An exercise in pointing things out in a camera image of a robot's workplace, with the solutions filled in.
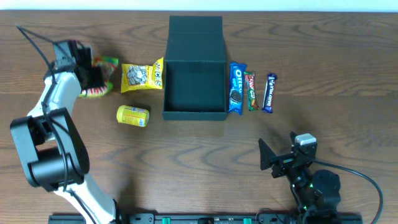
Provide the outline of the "colourful Haribo gummy bag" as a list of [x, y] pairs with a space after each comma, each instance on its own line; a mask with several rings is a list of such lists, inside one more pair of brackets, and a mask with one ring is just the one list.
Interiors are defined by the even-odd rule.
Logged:
[[90, 88], [82, 90], [79, 94], [79, 98], [100, 98], [108, 94], [113, 89], [113, 84], [111, 83], [111, 75], [114, 73], [115, 69], [119, 65], [119, 60], [112, 57], [95, 57], [91, 61], [91, 67], [100, 67], [103, 78], [104, 85], [99, 88]]

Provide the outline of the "blue Dairy Milk bar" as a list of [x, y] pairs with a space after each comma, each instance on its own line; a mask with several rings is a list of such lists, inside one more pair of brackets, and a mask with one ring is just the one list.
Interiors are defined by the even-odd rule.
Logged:
[[273, 101], [276, 80], [277, 80], [277, 75], [275, 73], [267, 74], [267, 83], [265, 87], [265, 94], [262, 106], [262, 111], [264, 113], [273, 113], [272, 101]]

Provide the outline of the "yellow snack bag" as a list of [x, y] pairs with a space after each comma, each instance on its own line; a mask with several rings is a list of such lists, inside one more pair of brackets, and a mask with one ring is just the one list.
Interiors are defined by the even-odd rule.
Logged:
[[134, 90], [163, 89], [164, 58], [153, 65], [122, 64], [121, 93]]

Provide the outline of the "green red Milo bar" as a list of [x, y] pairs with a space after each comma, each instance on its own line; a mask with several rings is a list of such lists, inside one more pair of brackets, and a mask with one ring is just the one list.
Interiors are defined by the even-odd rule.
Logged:
[[249, 111], [258, 110], [259, 107], [257, 103], [255, 86], [254, 86], [255, 73], [245, 72], [244, 77], [245, 77], [247, 96], [248, 96], [248, 110]]

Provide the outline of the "yellow candy canister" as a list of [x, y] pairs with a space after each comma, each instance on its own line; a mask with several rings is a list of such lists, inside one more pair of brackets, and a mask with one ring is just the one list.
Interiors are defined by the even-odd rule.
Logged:
[[121, 105], [116, 113], [116, 119], [119, 123], [143, 128], [147, 126], [149, 117], [149, 110], [127, 105]]

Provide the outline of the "blue Oreo cookie pack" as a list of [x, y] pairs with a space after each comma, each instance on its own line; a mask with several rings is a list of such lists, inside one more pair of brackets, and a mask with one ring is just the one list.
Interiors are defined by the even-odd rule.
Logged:
[[229, 113], [243, 113], [244, 72], [247, 65], [231, 62], [229, 65]]

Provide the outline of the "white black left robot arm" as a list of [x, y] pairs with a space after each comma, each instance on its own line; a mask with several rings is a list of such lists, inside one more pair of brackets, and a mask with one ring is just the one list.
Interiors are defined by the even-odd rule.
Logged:
[[275, 213], [256, 215], [123, 214], [89, 173], [86, 147], [71, 113], [78, 95], [102, 84], [92, 65], [91, 47], [76, 40], [53, 41], [55, 60], [47, 62], [45, 88], [27, 116], [10, 124], [12, 138], [28, 183], [68, 200], [78, 215], [51, 215], [49, 223], [277, 223]]

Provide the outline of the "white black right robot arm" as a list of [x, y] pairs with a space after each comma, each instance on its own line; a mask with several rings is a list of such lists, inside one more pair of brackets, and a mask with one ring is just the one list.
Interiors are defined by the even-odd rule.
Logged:
[[316, 162], [318, 143], [315, 136], [292, 131], [290, 139], [290, 152], [279, 156], [265, 142], [259, 142], [261, 169], [270, 168], [273, 178], [286, 177], [289, 181], [297, 204], [294, 214], [296, 223], [339, 223], [339, 175], [326, 169], [310, 172], [310, 166]]

